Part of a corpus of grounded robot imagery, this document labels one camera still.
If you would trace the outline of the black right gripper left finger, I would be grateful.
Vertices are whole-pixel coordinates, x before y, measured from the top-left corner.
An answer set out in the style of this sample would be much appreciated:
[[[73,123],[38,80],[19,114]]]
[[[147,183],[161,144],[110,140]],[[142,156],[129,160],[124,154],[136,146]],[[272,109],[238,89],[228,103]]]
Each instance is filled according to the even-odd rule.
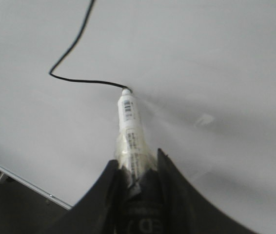
[[[113,234],[118,162],[110,160],[82,199],[39,234]]]

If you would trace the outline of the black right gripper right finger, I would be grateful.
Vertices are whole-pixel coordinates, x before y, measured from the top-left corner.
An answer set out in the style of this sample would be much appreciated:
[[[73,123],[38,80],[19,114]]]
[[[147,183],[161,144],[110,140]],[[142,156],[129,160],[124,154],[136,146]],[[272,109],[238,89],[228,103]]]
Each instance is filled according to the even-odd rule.
[[[169,234],[255,233],[202,196],[160,148],[157,158]]]

